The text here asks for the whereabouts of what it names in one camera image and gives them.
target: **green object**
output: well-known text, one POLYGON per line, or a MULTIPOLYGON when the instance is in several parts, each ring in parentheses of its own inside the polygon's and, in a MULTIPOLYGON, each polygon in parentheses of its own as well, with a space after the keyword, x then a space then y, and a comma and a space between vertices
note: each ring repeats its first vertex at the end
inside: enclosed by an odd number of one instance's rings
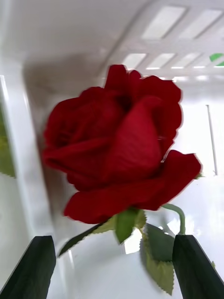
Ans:
POLYGON ((198 173, 198 175, 195 177, 195 179, 204 178, 204 175, 202 172, 198 173))
POLYGON ((181 222, 179 235, 184 235, 186 228, 185 228, 185 215, 184 215, 183 210, 180 207, 172 205, 172 204, 165 204, 165 205, 162 205, 162 207, 178 213, 178 215, 180 217, 180 222, 181 222))
POLYGON ((115 229, 115 223, 116 223, 116 215, 111 217, 107 222, 105 222, 103 225, 99 226, 97 229, 95 229, 92 234, 101 234, 105 233, 109 230, 115 229))
POLYGON ((137 217, 135 218, 135 227, 138 229, 142 229, 146 224, 146 215, 144 210, 139 210, 137 217))
POLYGON ((102 226, 103 224, 105 224, 105 222, 102 222, 100 224, 97 224, 95 226, 93 226, 92 228, 86 230, 85 232, 75 236, 74 238, 71 238, 61 249, 61 251, 59 252, 58 256, 61 256, 62 254, 64 254, 66 251, 68 251, 70 248, 72 248, 73 246, 75 246, 77 243, 79 243, 80 241, 82 241, 82 239, 84 239, 86 236, 90 235, 93 233, 93 231, 97 228, 99 228, 100 226, 102 226))
POLYGON ((116 215, 115 234, 119 243, 123 243, 132 234, 138 210, 130 208, 116 215))
POLYGON ((174 268, 171 262, 155 261, 148 248, 146 235, 140 242, 140 257, 142 263, 154 282, 166 293, 172 295, 174 288, 174 268))
POLYGON ((35 237, 3 287, 0 299, 46 299, 55 265, 52 237, 35 237))
POLYGON ((176 236, 173 264, 183 299, 224 298, 224 283, 194 236, 176 236))
MULTIPOLYGON (((223 53, 214 53, 209 58, 210 58, 210 61, 215 61, 223 55, 224 55, 223 53)), ((221 62, 220 64, 217 64, 217 66, 224 66, 224 57, 223 57, 223 62, 221 62)))
POLYGON ((171 262, 174 238, 152 224, 146 224, 147 247, 156 261, 171 262))
POLYGON ((2 109, 0 107, 0 172, 15 177, 13 159, 8 144, 2 109))

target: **rose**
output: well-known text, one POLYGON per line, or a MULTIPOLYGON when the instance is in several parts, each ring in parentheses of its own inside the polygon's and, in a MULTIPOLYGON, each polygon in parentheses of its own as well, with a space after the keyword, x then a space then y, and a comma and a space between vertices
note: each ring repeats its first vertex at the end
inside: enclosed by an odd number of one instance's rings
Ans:
POLYGON ((45 162, 79 190, 64 215, 98 223, 134 206, 157 210, 200 172, 171 150, 182 122, 181 90, 155 76, 110 67, 104 88, 57 104, 45 130, 45 162))

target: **red petal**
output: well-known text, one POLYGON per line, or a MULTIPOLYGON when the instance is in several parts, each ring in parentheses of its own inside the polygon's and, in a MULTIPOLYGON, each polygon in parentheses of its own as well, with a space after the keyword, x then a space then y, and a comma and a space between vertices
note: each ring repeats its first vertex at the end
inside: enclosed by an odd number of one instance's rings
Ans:
POLYGON ((133 204, 146 201, 162 187, 161 180, 154 179, 78 192, 68 202, 64 215, 85 223, 99 223, 133 204))
POLYGON ((139 181, 158 168, 162 156, 151 112, 159 104, 159 99, 145 97, 127 114, 105 162, 106 182, 139 181))
POLYGON ((125 115, 116 96, 116 92, 102 89, 97 99, 73 112, 65 127, 66 132, 74 132, 69 143, 114 134, 125 115))
POLYGON ((78 98, 62 101, 58 103, 51 112, 44 137, 46 144, 50 147, 63 146, 67 140, 65 130, 66 122, 73 120, 72 113, 82 105, 85 105, 91 100, 97 99, 103 90, 100 87, 91 87, 83 91, 78 98))
POLYGON ((182 110, 178 103, 166 104, 153 110, 153 120, 160 140, 160 148, 164 156, 174 143, 176 131, 182 122, 182 110))
POLYGON ((69 174, 79 190, 101 186, 100 173, 110 146, 110 138, 95 138, 43 152, 45 163, 69 174))
POLYGON ((171 150, 163 163, 160 174, 164 187, 153 197, 150 197, 147 202, 141 203, 137 207, 157 210, 161 205, 177 196, 200 170, 201 164, 194 154, 184 155, 176 150, 171 150))
POLYGON ((154 110, 153 118, 160 139, 162 155, 165 155, 174 143, 176 130, 182 122, 182 112, 178 104, 181 99, 181 90, 172 81, 150 76, 141 80, 139 87, 139 97, 145 95, 157 96, 164 102, 164 106, 154 110))
POLYGON ((129 89, 132 102, 135 103, 138 100, 138 91, 141 82, 141 74, 138 71, 132 71, 129 74, 129 89))
POLYGON ((161 80, 156 76, 150 76, 141 80, 139 98, 153 95, 169 103, 177 103, 181 100, 181 90, 170 80, 161 80))
POLYGON ((131 98, 129 94, 129 73, 122 64, 111 65, 108 71, 105 90, 117 91, 120 96, 117 97, 118 103, 125 111, 131 107, 131 98))
POLYGON ((127 94, 128 73, 122 64, 111 65, 108 71, 105 89, 127 94))

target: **green stem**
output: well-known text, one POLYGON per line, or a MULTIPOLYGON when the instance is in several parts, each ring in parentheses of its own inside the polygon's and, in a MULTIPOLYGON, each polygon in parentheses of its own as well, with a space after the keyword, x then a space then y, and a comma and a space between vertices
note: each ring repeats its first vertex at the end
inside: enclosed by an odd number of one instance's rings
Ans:
POLYGON ((179 214, 180 216, 180 221, 181 221, 181 227, 180 227, 180 232, 179 235, 184 235, 185 234, 185 215, 182 209, 180 209, 178 206, 172 205, 172 204, 165 204, 162 207, 165 209, 175 211, 179 214))

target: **leaf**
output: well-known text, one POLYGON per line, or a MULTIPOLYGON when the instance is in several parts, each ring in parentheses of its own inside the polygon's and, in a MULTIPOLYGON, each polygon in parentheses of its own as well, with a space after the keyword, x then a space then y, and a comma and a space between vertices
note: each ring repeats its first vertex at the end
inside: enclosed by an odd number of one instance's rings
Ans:
POLYGON ((152 224, 146 224, 147 246, 156 261, 171 262, 174 238, 152 224))
POLYGON ((204 175, 202 172, 198 173, 198 175, 196 175, 195 179, 199 179, 199 178, 204 178, 204 175))
POLYGON ((132 234, 137 214, 137 209, 130 208, 116 215, 115 234, 120 244, 132 234))
POLYGON ((0 172, 15 177, 14 165, 8 144, 2 110, 0 107, 0 172))
POLYGON ((101 234, 104 232, 107 232, 109 230, 115 229, 115 223, 116 223, 116 215, 111 217, 107 222, 105 222, 103 225, 95 229, 92 234, 101 234))
POLYGON ((146 220, 147 219, 144 210, 139 210, 135 219, 135 227, 140 229, 143 228, 146 224, 146 220))
POLYGON ((58 257, 60 257, 62 254, 64 254, 66 251, 68 251, 71 247, 75 246, 77 243, 79 243, 80 241, 82 241, 82 239, 84 239, 86 236, 92 234, 92 232, 96 229, 98 229, 99 227, 101 227, 102 225, 104 225, 106 223, 102 222, 100 224, 97 224, 95 226, 93 226, 92 228, 86 230, 85 232, 75 236, 74 238, 71 238, 61 249, 58 257))
POLYGON ((174 267, 171 262, 158 262, 152 259, 147 246, 147 238, 140 242, 142 262, 155 283, 166 293, 172 295, 174 288, 174 267))

